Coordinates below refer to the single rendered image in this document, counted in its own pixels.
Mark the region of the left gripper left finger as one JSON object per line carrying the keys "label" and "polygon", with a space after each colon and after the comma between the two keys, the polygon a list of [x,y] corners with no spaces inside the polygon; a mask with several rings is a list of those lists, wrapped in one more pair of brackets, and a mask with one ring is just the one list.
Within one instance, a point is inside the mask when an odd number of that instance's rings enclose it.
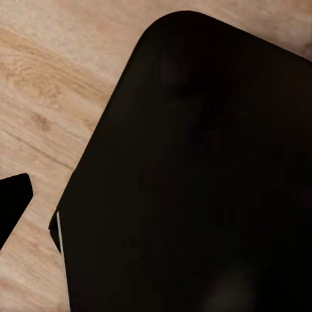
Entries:
{"label": "left gripper left finger", "polygon": [[33,198],[27,173],[0,180],[0,249]]}

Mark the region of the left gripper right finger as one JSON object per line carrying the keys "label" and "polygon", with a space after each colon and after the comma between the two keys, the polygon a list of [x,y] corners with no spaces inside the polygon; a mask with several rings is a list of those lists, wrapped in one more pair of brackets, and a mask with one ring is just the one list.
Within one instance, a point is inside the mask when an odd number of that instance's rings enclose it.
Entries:
{"label": "left gripper right finger", "polygon": [[292,189],[292,197],[312,225],[312,175],[298,173]]}

